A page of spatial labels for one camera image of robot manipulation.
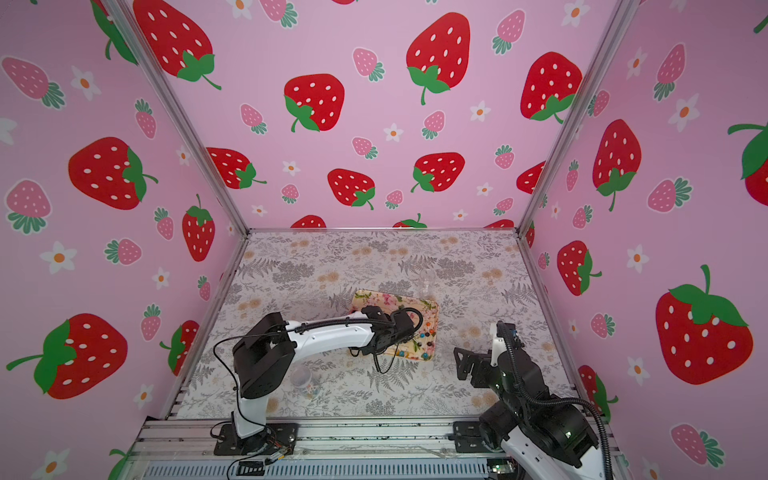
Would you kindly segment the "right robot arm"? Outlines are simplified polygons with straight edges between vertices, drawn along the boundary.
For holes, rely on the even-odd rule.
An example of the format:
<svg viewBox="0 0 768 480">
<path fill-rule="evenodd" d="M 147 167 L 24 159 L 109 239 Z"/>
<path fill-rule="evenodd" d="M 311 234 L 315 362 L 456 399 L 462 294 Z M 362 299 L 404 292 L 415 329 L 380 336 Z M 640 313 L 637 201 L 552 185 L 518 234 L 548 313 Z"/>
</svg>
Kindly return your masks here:
<svg viewBox="0 0 768 480">
<path fill-rule="evenodd" d="M 456 347 L 456 375 L 496 397 L 475 421 L 453 424 L 459 453 L 491 453 L 490 479 L 612 479 L 608 434 L 596 407 L 560 397 L 512 323 L 494 328 L 486 353 Z"/>
</svg>

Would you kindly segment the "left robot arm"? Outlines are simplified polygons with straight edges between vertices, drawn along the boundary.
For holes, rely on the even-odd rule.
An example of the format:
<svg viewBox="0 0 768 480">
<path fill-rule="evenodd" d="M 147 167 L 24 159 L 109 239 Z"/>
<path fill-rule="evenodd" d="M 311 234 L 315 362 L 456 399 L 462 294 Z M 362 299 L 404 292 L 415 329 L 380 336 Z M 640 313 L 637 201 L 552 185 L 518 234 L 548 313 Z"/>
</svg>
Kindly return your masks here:
<svg viewBox="0 0 768 480">
<path fill-rule="evenodd" d="M 423 314 L 412 307 L 386 313 L 377 306 L 365 306 L 309 322 L 288 321 L 279 312 L 266 315 L 232 348 L 237 438 L 246 440 L 266 431 L 268 396 L 281 386 L 293 364 L 347 349 L 372 356 L 374 366 L 380 368 L 379 357 L 390 347 L 409 342 L 423 325 Z"/>
</svg>

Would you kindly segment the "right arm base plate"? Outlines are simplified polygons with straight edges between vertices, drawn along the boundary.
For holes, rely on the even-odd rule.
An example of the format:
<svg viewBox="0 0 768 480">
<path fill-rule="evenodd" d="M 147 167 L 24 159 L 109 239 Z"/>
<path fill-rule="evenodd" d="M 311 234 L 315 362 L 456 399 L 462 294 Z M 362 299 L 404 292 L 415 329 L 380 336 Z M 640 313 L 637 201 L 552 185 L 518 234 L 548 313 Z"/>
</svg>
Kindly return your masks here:
<svg viewBox="0 0 768 480">
<path fill-rule="evenodd" d="M 498 453 L 483 438 L 479 421 L 455 421 L 450 438 L 457 453 Z"/>
</svg>

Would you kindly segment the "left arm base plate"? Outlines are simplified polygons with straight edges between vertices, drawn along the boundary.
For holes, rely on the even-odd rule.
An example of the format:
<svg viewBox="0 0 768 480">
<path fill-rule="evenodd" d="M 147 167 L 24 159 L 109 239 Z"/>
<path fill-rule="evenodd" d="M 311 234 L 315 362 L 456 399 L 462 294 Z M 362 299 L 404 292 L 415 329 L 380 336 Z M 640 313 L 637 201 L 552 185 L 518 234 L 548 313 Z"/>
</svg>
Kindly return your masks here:
<svg viewBox="0 0 768 480">
<path fill-rule="evenodd" d="M 270 423 L 248 438 L 240 437 L 233 422 L 224 423 L 214 435 L 215 456 L 248 456 L 276 454 L 291 455 L 298 437 L 299 425 L 296 423 Z"/>
</svg>

